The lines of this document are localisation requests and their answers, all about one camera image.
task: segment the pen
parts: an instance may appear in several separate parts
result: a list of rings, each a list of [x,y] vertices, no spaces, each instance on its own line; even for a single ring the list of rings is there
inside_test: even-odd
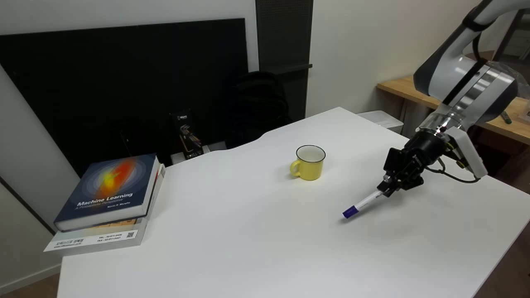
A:
[[[360,203],[352,205],[348,210],[343,211],[345,218],[352,218],[353,215],[368,208],[372,205],[372,202],[375,202],[381,193],[383,193],[381,190],[375,190],[373,193],[365,197]]]

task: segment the book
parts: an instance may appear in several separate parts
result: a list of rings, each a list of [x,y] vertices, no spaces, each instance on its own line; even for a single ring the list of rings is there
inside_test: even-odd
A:
[[[55,218],[77,230],[148,213],[160,170],[156,154],[92,163]]]
[[[45,251],[55,251],[65,256],[140,245],[148,228],[153,203],[156,202],[158,193],[163,187],[164,170],[166,168],[161,163],[146,216],[126,218],[78,230],[57,231],[47,245]]]

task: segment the wooden surface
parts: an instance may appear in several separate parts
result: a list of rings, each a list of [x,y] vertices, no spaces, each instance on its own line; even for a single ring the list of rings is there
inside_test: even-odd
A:
[[[376,87],[381,91],[391,92],[395,96],[400,96],[403,99],[425,104],[433,109],[436,109],[441,102],[434,97],[429,97],[416,91],[413,76],[403,76],[403,77],[383,81]],[[512,117],[512,124],[506,124],[501,117],[496,117],[491,122],[487,122],[484,127],[530,145],[530,122],[524,122],[519,117],[526,107],[527,107],[527,101],[522,97],[516,97],[512,104],[506,109],[506,112]]]

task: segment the white tabletop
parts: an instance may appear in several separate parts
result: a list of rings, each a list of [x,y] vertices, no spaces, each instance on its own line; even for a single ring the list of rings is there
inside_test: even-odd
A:
[[[530,197],[426,172],[343,221],[405,142],[338,107],[173,165],[143,245],[67,256],[60,296],[473,296],[529,221]],[[327,149],[320,180],[289,177],[302,144]]]

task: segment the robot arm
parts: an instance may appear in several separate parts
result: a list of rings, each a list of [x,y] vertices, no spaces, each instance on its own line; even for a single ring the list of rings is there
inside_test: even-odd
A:
[[[517,96],[517,82],[484,59],[471,59],[463,51],[499,14],[519,8],[530,8],[530,0],[482,0],[415,72],[416,89],[443,102],[418,127],[405,149],[390,150],[386,175],[378,185],[383,195],[390,197],[400,188],[421,185],[423,170],[441,155],[456,158],[478,178],[487,173],[466,130],[499,115]]]

